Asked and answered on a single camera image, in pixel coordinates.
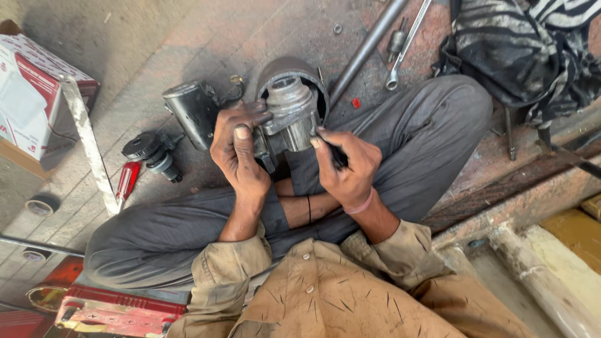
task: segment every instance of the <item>man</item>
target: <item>man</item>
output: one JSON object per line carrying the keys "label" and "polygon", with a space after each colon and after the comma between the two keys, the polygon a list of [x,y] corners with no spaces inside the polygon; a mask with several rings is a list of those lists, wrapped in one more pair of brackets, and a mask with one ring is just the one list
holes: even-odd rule
{"label": "man", "polygon": [[[264,102],[220,112],[211,154],[231,188],[127,208],[90,240],[86,273],[116,287],[195,283],[172,338],[531,337],[482,285],[451,275],[430,230],[412,223],[488,130],[490,96],[447,76],[391,100],[361,139],[318,129],[274,185],[252,157],[251,128],[271,118]],[[324,141],[348,167],[334,168]],[[241,315],[250,278],[280,258]]]}

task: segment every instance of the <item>beige shirt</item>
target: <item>beige shirt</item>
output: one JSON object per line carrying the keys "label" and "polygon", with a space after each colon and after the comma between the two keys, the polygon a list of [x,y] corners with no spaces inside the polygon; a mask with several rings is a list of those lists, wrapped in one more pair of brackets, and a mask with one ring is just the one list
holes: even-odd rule
{"label": "beige shirt", "polygon": [[376,245],[361,231],[340,246],[295,245],[241,314],[250,278],[272,261],[263,235],[260,225],[247,241],[198,255],[189,311],[168,338],[534,337],[481,284],[450,274],[429,228],[405,221]]}

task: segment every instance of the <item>cardboard box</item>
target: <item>cardboard box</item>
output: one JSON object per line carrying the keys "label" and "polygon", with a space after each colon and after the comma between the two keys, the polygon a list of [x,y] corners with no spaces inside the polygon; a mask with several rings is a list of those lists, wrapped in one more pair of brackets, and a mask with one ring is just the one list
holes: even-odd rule
{"label": "cardboard box", "polygon": [[14,26],[1,31],[6,26],[0,24],[0,155],[45,178],[79,140],[58,75],[75,78],[88,109],[100,84]]}

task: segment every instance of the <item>shirt sleeve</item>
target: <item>shirt sleeve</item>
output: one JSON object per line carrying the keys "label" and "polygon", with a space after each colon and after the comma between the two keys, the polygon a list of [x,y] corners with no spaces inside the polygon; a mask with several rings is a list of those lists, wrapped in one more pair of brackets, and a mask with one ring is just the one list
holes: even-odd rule
{"label": "shirt sleeve", "polygon": [[387,274],[403,290],[451,270],[432,252],[430,228],[401,221],[388,239],[370,245],[362,231],[350,235],[341,245],[344,254]]}
{"label": "shirt sleeve", "polygon": [[209,244],[192,264],[195,287],[188,312],[167,338],[227,337],[242,312],[248,283],[271,264],[271,248],[259,223],[257,234],[241,242]]}

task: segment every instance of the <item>striped cloth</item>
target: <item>striped cloth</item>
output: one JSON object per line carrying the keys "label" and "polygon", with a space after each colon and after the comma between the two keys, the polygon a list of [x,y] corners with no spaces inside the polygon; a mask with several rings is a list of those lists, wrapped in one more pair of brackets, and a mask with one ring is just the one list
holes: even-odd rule
{"label": "striped cloth", "polygon": [[601,94],[601,58],[588,50],[601,0],[451,0],[452,35],[435,76],[465,74],[506,106],[527,107],[526,124],[546,128]]}

